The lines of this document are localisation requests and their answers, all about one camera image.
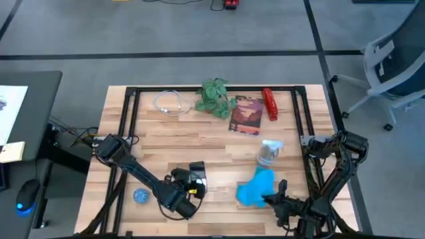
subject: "clear plastic bottle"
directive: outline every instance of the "clear plastic bottle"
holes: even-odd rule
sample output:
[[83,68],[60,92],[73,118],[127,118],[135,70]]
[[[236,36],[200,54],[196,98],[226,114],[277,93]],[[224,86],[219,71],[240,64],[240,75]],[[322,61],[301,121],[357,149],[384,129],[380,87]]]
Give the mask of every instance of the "clear plastic bottle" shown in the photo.
[[263,140],[260,151],[257,154],[256,173],[264,169],[269,169],[274,159],[279,155],[279,149],[283,146],[284,144],[281,141]]

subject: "chair wheel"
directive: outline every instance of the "chair wheel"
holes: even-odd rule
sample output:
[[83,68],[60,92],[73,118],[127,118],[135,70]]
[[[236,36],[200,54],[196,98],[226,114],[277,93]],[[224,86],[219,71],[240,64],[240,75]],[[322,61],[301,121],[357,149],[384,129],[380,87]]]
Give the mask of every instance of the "chair wheel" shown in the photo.
[[389,124],[389,123],[386,124],[386,125],[384,125],[384,129],[387,130],[387,131],[391,131],[393,128],[394,127],[391,124]]
[[338,82],[338,76],[332,76],[332,78],[331,78],[331,82]]
[[348,114],[347,112],[343,112],[343,113],[341,114],[341,117],[342,117],[342,118],[344,118],[344,119],[347,119],[349,115],[350,115],[350,114]]

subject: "gray carpet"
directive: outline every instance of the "gray carpet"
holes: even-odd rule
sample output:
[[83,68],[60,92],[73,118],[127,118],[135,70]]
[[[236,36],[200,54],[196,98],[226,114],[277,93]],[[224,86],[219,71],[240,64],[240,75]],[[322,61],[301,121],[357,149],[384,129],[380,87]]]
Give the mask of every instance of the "gray carpet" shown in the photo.
[[[10,2],[0,2],[0,20]],[[209,11],[209,4],[24,0],[0,41],[0,54],[315,49],[302,0],[247,0],[235,12],[217,13]],[[311,0],[311,6],[325,50],[359,49],[397,27],[412,7],[353,5],[350,0]],[[331,74],[364,78],[361,56],[328,56],[327,61]],[[76,127],[98,125],[109,85],[196,84],[207,76],[234,84],[324,83],[316,56],[4,60],[0,70],[63,71],[52,114]],[[335,89],[342,110],[364,94],[343,82]],[[345,120],[347,129],[368,137],[371,144],[369,158],[359,169],[371,224],[375,234],[423,238],[424,104],[397,114],[399,125],[392,132],[381,129],[386,120],[380,108],[371,100]],[[372,116],[377,112],[379,117]],[[51,185],[56,196],[47,213],[53,223],[33,230],[31,238],[73,232],[80,196],[62,190],[75,178],[82,192],[84,180],[73,172],[62,176],[61,170],[54,169],[59,173]],[[68,216],[57,217],[59,211]],[[0,225],[5,220],[0,216]]]

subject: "white cable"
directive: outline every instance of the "white cable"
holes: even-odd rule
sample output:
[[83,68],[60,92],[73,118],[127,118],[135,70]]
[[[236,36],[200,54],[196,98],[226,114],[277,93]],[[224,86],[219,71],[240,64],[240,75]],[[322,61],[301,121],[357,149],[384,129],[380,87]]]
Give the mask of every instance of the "white cable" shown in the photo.
[[[189,105],[189,108],[187,110],[185,110],[184,112],[180,112],[178,114],[170,114],[169,110],[164,109],[164,108],[160,108],[157,105],[157,100],[160,96],[162,96],[165,93],[174,93],[177,96],[177,103],[178,103],[178,107],[179,110],[181,110],[181,102],[180,102],[180,98],[182,98],[184,101],[186,101],[186,103]],[[184,98],[180,93],[178,93],[175,90],[164,90],[163,92],[159,93],[154,99],[153,99],[153,106],[155,106],[155,108],[157,108],[157,110],[159,110],[160,112],[162,112],[163,114],[167,115],[167,116],[181,116],[187,112],[189,112],[191,110],[192,104],[186,100],[186,98]]]

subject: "computer mouse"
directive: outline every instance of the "computer mouse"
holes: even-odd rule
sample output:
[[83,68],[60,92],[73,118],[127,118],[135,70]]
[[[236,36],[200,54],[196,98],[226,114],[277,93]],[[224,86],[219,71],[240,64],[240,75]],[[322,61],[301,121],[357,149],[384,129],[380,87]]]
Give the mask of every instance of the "computer mouse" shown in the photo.
[[16,197],[16,209],[21,212],[25,212],[30,209],[34,205],[39,189],[39,180],[31,179],[25,182]]

